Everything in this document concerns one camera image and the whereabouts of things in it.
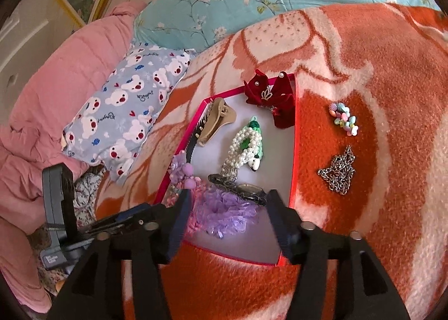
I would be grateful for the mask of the person's left hand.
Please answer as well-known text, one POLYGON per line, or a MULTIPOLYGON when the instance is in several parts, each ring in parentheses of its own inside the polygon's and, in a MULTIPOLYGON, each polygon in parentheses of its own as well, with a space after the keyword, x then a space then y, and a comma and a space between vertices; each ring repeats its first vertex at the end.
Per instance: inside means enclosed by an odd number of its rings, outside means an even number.
POLYGON ((65 284, 65 281, 66 281, 65 279, 64 280, 60 280, 59 282, 57 282, 55 284, 55 289, 56 289, 57 293, 59 293, 61 291, 63 285, 65 284))

